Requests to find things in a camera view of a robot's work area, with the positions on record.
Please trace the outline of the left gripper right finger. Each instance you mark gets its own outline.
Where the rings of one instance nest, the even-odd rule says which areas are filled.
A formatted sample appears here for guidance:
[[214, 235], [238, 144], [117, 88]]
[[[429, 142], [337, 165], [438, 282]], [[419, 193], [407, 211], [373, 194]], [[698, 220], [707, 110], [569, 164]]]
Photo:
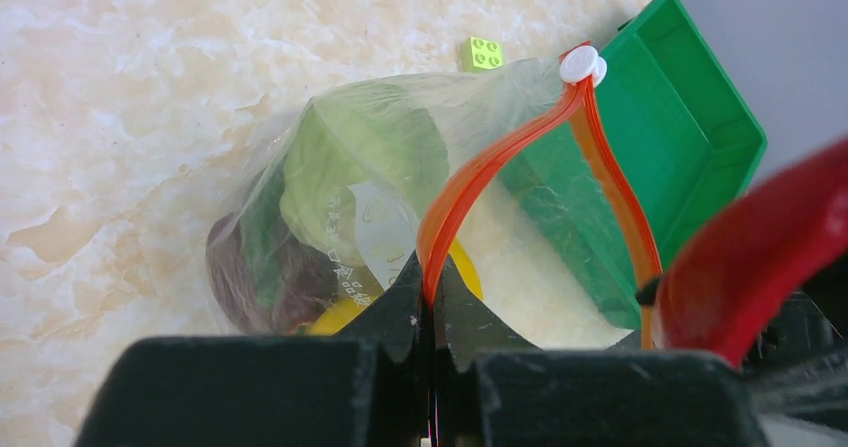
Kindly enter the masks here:
[[542, 350], [448, 264], [433, 307], [437, 446], [764, 446], [741, 378], [702, 352]]

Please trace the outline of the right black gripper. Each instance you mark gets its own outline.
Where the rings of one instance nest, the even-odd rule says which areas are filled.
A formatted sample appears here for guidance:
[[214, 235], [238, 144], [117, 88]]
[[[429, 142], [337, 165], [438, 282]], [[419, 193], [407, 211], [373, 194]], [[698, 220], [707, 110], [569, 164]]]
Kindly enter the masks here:
[[847, 429], [847, 260], [809, 278], [782, 304], [742, 363], [756, 408]]

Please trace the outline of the red chili pepper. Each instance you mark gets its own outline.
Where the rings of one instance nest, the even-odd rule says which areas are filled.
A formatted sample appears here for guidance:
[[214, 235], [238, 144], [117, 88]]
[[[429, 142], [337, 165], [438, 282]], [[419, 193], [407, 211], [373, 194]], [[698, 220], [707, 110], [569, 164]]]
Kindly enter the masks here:
[[847, 142], [783, 170], [707, 222], [663, 274], [651, 337], [737, 366], [782, 304], [847, 250]]

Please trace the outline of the green cabbage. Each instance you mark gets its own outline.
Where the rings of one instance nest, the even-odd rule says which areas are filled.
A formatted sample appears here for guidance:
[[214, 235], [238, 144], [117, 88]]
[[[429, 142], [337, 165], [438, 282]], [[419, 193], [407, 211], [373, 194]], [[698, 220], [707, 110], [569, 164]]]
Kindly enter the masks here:
[[308, 103], [282, 173], [279, 210], [292, 234], [359, 267], [350, 186], [374, 181], [420, 216], [447, 179], [448, 150], [427, 109], [406, 89], [365, 82]]

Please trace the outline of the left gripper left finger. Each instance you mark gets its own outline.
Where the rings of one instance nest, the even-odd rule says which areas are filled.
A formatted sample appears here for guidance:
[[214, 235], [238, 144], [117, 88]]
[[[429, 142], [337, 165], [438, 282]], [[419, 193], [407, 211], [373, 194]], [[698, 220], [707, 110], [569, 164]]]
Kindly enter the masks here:
[[416, 258], [332, 336], [153, 337], [97, 392], [79, 446], [415, 446], [426, 428]]

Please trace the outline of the clear zip bag orange zipper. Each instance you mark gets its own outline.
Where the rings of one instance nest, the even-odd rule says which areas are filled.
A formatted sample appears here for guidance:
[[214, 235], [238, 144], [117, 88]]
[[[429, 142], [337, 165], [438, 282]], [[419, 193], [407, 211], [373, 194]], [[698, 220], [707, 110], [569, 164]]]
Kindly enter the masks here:
[[[433, 305], [449, 256], [458, 239], [480, 277], [486, 305], [536, 299], [559, 313], [582, 310], [590, 326], [602, 331], [637, 331], [650, 317], [639, 307], [635, 329], [606, 322], [579, 290], [573, 272], [502, 185], [500, 171], [518, 154], [563, 124], [568, 124], [585, 163], [602, 190], [625, 241], [637, 286], [661, 271], [648, 219], [624, 176], [600, 120], [596, 91], [607, 71], [606, 60], [589, 44], [554, 59], [528, 59], [482, 74], [410, 74], [362, 81], [386, 82], [408, 91], [426, 108], [448, 150], [449, 173], [422, 215], [374, 181], [354, 184], [354, 242], [364, 263], [351, 267], [357, 282], [344, 282], [344, 297], [375, 297], [376, 302], [400, 276], [410, 258], [424, 272], [421, 288]], [[254, 178], [268, 167], [281, 167], [295, 138], [296, 120], [270, 145], [267, 164], [247, 183], [242, 200], [224, 216], [241, 219]]]

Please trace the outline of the dark red apple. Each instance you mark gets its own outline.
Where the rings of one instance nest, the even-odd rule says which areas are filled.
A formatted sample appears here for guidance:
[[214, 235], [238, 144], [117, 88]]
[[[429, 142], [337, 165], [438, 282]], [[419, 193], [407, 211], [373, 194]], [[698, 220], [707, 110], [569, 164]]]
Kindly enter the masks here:
[[242, 247], [240, 218], [228, 214], [213, 224], [206, 241], [206, 266], [215, 300], [227, 318], [250, 335], [297, 335], [306, 331], [344, 295], [344, 282], [357, 282], [354, 268], [331, 261], [295, 237], [283, 220], [287, 238], [277, 251], [280, 288], [276, 303], [262, 307]]

